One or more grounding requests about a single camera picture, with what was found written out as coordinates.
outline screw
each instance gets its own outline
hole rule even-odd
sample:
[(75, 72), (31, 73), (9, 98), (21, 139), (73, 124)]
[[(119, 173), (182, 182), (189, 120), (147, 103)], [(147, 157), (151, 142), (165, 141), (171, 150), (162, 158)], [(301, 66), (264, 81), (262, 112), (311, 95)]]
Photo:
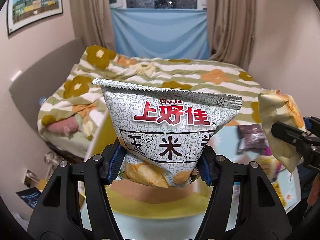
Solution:
[(224, 160), (225, 160), (225, 157), (223, 157), (222, 155), (218, 155), (217, 156), (217, 161), (218, 162), (224, 162)]
[(259, 167), (259, 164), (257, 162), (251, 162), (250, 165), (253, 168), (258, 168)]
[(60, 167), (65, 167), (65, 166), (67, 166), (68, 165), (68, 162), (67, 161), (62, 161), (62, 162), (60, 162)]
[(102, 156), (100, 154), (96, 154), (94, 157), (93, 157), (93, 160), (94, 161), (99, 161), (102, 159)]

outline blue cloth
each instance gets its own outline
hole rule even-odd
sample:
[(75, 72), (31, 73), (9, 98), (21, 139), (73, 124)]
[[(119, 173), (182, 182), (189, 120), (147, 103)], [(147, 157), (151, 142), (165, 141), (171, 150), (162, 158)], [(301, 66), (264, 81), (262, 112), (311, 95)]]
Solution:
[(116, 50), (128, 57), (208, 59), (207, 13), (112, 8)]

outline red chinese characters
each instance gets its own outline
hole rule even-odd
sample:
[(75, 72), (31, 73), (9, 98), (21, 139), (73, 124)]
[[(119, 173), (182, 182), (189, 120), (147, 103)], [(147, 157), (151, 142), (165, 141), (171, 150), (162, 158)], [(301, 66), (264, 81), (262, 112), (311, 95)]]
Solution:
[(157, 118), (155, 116), (149, 116), (149, 112), (156, 112), (157, 109), (150, 107), (150, 102), (146, 102), (143, 108), (143, 115), (135, 115), (134, 120), (145, 121), (145, 122), (155, 122)]
[(192, 107), (187, 107), (179, 105), (169, 105), (169, 106), (158, 106), (158, 109), (150, 107), (151, 102), (145, 102), (143, 108), (143, 115), (135, 115), (135, 121), (145, 121), (145, 122), (156, 122), (162, 123), (166, 122), (168, 125), (177, 125), (181, 123), (181, 118), (187, 116), (188, 125), (210, 125), (208, 120), (208, 114), (197, 108), (193, 109)]
[(160, 118), (157, 123), (166, 121), (167, 124), (176, 125), (181, 122), (181, 116), (184, 115), (183, 106), (159, 106)]

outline framed picture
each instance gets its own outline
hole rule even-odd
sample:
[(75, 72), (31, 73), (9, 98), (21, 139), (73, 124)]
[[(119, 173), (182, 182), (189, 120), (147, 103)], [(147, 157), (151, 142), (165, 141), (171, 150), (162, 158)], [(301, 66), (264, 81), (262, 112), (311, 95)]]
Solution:
[(8, 0), (8, 35), (28, 24), (62, 13), (62, 0)]

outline beige curtain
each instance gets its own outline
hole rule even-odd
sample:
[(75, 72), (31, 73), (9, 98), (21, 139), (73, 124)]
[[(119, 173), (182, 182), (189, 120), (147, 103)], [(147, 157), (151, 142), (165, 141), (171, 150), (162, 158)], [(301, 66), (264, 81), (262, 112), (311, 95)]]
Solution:
[(70, 8), (76, 38), (116, 50), (109, 0), (70, 0)]
[(247, 70), (252, 54), (256, 0), (207, 0), (210, 60)]

